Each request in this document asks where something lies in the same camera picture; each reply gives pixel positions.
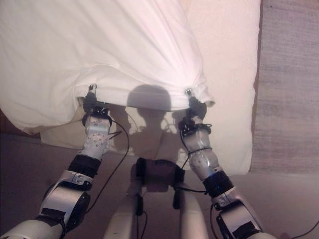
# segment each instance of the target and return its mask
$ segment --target wire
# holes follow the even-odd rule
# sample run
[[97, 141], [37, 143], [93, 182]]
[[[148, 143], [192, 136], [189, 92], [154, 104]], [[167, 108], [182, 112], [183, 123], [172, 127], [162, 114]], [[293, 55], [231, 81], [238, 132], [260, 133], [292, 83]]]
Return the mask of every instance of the wire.
[[188, 150], [188, 148], [187, 148], [187, 146], [186, 146], [186, 144], [185, 144], [185, 142], [184, 142], [183, 135], [182, 135], [182, 132], [181, 132], [181, 131], [179, 132], [179, 136], [180, 136], [180, 140], [181, 140], [182, 144], [183, 144], [184, 147], [186, 148], [187, 152], [189, 152], [189, 150]]
[[144, 232], [145, 232], [145, 229], [146, 229], [146, 225], [148, 224], [148, 214], [143, 211], [143, 213], [145, 214], [145, 224], [144, 224], [144, 227], [143, 227], [143, 231], [142, 231], [142, 235], [141, 235], [141, 238], [140, 239], [143, 239], [144, 237]]
[[190, 189], [190, 188], [176, 187], [176, 188], [174, 188], [174, 189], [175, 189], [175, 190], [176, 190], [176, 189], [181, 189], [181, 190], [188, 191], [188, 192], [205, 193], [205, 194], [207, 194], [207, 191], [203, 191], [203, 190], [193, 190], [193, 189]]
[[111, 178], [112, 178], [112, 176], [114, 175], [114, 173], [116, 172], [116, 170], [120, 167], [120, 165], [122, 164], [123, 160], [124, 160], [125, 157], [127, 156], [128, 152], [129, 152], [129, 149], [130, 149], [130, 139], [129, 139], [128, 133], [126, 132], [126, 130], [124, 129], [124, 127], [121, 126], [119, 123], [117, 123], [117, 122], [114, 121], [114, 120], [113, 120], [113, 122], [116, 123], [118, 126], [120, 126], [120, 127], [123, 129], [123, 131], [124, 131], [124, 133], [125, 133], [125, 135], [126, 135], [127, 141], [128, 141], [128, 146], [127, 146], [127, 149], [126, 149], [126, 152], [125, 152], [123, 158], [122, 158], [121, 161], [118, 163], [118, 165], [115, 167], [115, 169], [113, 170], [113, 172], [111, 173], [111, 175], [108, 177], [108, 179], [106, 180], [106, 182], [105, 182], [105, 184], [103, 185], [102, 189], [100, 190], [98, 196], [97, 196], [96, 199], [94, 200], [92, 206], [90, 206], [90, 208], [86, 211], [85, 214], [89, 213], [89, 212], [92, 210], [92, 208], [95, 206], [96, 202], [97, 202], [98, 199], [100, 198], [100, 196], [101, 196], [103, 190], [105, 189], [106, 185], [109, 183], [109, 181], [111, 180]]
[[210, 210], [209, 210], [209, 222], [210, 222], [211, 231], [213, 232], [215, 239], [218, 239], [218, 237], [217, 237], [217, 235], [216, 235], [216, 232], [215, 232], [215, 230], [214, 230], [213, 223], [212, 223], [212, 215], [211, 215], [211, 214], [212, 214], [213, 208], [214, 208], [214, 205], [212, 204], [212, 205], [210, 206]]
[[185, 162], [184, 162], [183, 166], [181, 167], [181, 169], [183, 169], [183, 168], [185, 167], [185, 165], [186, 165], [188, 159], [189, 159], [189, 155], [187, 156], [187, 159], [185, 160]]
[[114, 134], [112, 137], [109, 138], [109, 140], [114, 138], [114, 137], [116, 137], [116, 136], [118, 136], [121, 133], [122, 133], [122, 131], [116, 131], [116, 132], [113, 132], [113, 133], [109, 133], [109, 135]]
[[136, 216], [136, 239], [139, 239], [139, 216]]
[[318, 224], [319, 224], [319, 220], [318, 220], [317, 223], [313, 226], [313, 228], [311, 228], [308, 232], [306, 232], [306, 233], [304, 233], [304, 234], [301, 234], [301, 235], [299, 235], [299, 236], [293, 237], [293, 238], [291, 238], [291, 239], [301, 238], [301, 237], [303, 237], [303, 236], [305, 236], [305, 235], [311, 233], [311, 232], [316, 228], [316, 226], [318, 226]]

